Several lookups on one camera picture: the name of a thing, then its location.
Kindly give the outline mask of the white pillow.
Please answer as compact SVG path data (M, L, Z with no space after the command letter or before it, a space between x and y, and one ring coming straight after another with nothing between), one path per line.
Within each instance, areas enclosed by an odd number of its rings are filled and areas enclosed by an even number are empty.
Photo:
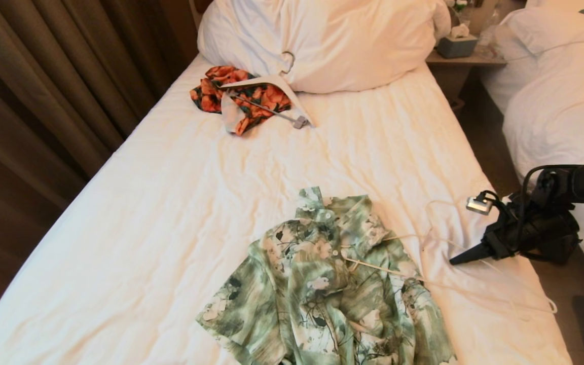
M358 92L424 65L450 30L445 0L213 0L197 44L297 92Z
M584 0L527 0L509 13L500 28L509 29L533 55L556 46L584 43Z

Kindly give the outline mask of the orange floral garment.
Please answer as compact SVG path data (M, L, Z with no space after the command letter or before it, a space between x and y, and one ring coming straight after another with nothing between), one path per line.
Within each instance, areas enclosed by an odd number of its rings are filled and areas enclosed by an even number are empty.
M190 91L195 106L205 113L222 114L229 134L241 136L276 113L290 110L292 101L276 85L221 86L257 78L232 65L211 67L199 86Z

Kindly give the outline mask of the brown wooden headboard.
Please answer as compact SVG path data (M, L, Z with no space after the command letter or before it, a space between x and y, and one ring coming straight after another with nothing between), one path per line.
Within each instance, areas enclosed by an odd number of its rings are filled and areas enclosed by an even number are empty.
M199 28L204 12L214 0L187 0L192 11L195 27Z

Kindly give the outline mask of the cream wire clothes hanger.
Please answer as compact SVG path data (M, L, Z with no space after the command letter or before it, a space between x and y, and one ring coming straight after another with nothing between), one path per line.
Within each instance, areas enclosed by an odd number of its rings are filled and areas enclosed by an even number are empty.
M421 240L426 239L428 237L428 234L431 233L431 229L433 229L433 224L431 222L430 208L431 208L431 205L433 205L434 203L440 203L440 204L449 205L449 206L456 206L456 203L449 202L449 201L443 201L443 200L429 201L429 203L427 203L425 205L425 208L424 208L426 216L427 216L428 221L429 221L429 229L428 229L428 231L426 231L425 234L422 234L422 235L421 234L406 234L405 236L397 236L396 235L396 236L390 237L389 239L404 239L404 238L414 237L414 238L417 238L417 240L419 240L419 242L422 242ZM441 242L446 242L448 245L451 245L453 247L463 248L463 246L459 245L459 243L456 243L450 239L437 237L436 240L441 241ZM373 268L375 270L379 270L379 271L382 271L382 272L385 272L388 274L399 276L400 278L403 278L403 279L415 279L415 280L419 280L419 281L427 283L427 284L431 284L431 285L436 286L436 287L441 288L441 289L449 289L451 291L454 291L455 293L458 293L460 295L464 295L467 297L476 297L476 298L480 298L482 300L487 300L487 301L496 301L499 303L507 303L508 305L510 305L510 308L514 312L515 316L519 316L519 312L517 311L518 307L521 309L534 310L537 312L547 313L547 314L552 314L552 315L559 313L558 305L549 296L545 295L544 292L542 294L537 293L537 291L535 291L530 286L528 286L528 284L526 284L525 282L520 280L519 277L516 277L514 275L510 275L509 273L503 272L502 270L500 270L499 268L494 266L494 264L489 263L489 261L485 261L485 260L477 260L477 262L484 264L485 266L491 268L494 272L497 272L497 273L503 275L504 277L510 279L511 282L514 282L516 285L521 287L521 289L524 290L526 293L529 293L532 296L539 298L540 300L544 300L545 302L547 302L549 309L541 309L538 307L533 307L533 306L529 306L529 305L525 305L525 304L521 304L521 303L516 303L511 298L503 299L503 298L497 298L497 297L493 297L493 296L480 294L480 293L477 293L476 291L470 291L468 289L458 288L458 287L447 285L447 284L444 284L444 283L441 283L441 282L438 282L435 280L426 279L425 277L422 277L420 275L413 275L413 276L412 275L404 275L403 272L399 272L397 270L390 270L387 268L383 268L380 266L376 266L374 264L366 263L364 261L351 259L348 257L344 257L344 260L354 264L351 268L348 269L350 272L355 270L355 268L357 268L358 266L365 266L365 267Z

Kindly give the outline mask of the grey tissue box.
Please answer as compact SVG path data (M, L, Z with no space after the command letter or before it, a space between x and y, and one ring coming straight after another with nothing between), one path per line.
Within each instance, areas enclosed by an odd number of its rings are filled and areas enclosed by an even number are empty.
M479 39L470 34L466 24L453 27L450 34L440 39L436 45L436 52L445 59L463 58L471 56Z

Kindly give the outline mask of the white hanger with metal bar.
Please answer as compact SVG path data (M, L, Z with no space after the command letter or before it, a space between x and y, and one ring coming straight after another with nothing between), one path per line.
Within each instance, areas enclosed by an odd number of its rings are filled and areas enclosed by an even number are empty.
M308 113L308 111L306 111L304 106L301 104L301 100L297 97L297 94L295 93L295 91L292 90L292 88L288 85L287 81L283 77L283 75L286 75L286 74L288 74L288 72L290 72L290 70L294 66L294 62L295 62L295 55L293 53L285 51L284 54L289 55L291 57L290 65L289 65L287 70L279 71L279 73L275 74L275 75L255 77L253 79L247 79L244 81L228 83L228 84L220 86L220 89L224 90L225 93L228 93L229 90L234 90L237 88L245 88L246 86L256 86L256 85L274 85L274 86L277 86L278 88L280 88L280 90L282 90L283 93L285 93L285 95L287 95L292 106L294 106L296 109L298 109L299 115L296 118L292 118L292 117L286 116L285 114L278 113L278 112L272 110L271 108L264 107L261 104L257 104L255 102L251 102L251 101L247 101L247 102L252 104L252 105L255 105L257 107L260 107L262 110L269 111L270 113L273 113L276 116L279 116L281 118L289 120L295 129L301 129L301 128L306 127L306 126L309 126L311 128L315 128L316 125L311 120L310 114Z

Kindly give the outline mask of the white duvet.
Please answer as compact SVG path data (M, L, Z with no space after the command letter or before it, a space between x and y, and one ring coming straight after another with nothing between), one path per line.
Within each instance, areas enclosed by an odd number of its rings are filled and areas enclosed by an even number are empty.
M513 55L482 83L519 180L541 165L584 164L584 43Z

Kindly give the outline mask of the wooden nightstand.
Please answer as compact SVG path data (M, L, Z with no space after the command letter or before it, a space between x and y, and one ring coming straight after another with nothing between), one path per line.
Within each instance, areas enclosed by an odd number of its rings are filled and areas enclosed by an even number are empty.
M458 101L473 68L504 67L507 61L485 48L475 48L471 55L459 58L445 58L434 49L426 64L448 101Z

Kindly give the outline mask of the clear plastic bottle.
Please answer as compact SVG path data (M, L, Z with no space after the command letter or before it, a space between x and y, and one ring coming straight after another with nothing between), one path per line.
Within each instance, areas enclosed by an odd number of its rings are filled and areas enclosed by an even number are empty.
M500 24L500 7L494 7L491 15L485 20L484 26L478 37L479 47L489 46L494 37L494 32Z

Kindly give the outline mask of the brown curtain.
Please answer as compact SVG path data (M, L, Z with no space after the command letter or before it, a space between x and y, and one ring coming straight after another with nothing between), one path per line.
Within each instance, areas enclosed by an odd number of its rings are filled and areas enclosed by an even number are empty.
M0 270L21 268L196 37L189 0L0 0Z

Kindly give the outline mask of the small potted plant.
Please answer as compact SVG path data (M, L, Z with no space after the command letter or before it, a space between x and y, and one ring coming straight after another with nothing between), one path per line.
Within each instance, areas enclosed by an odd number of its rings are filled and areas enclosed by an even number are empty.
M452 27L470 25L473 12L473 0L444 0L451 18Z

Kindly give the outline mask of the green floral print shirt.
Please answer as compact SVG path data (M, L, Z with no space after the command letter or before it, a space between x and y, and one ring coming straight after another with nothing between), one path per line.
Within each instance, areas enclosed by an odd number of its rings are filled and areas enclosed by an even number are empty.
M197 315L241 365L458 365L440 308L368 196L299 192Z

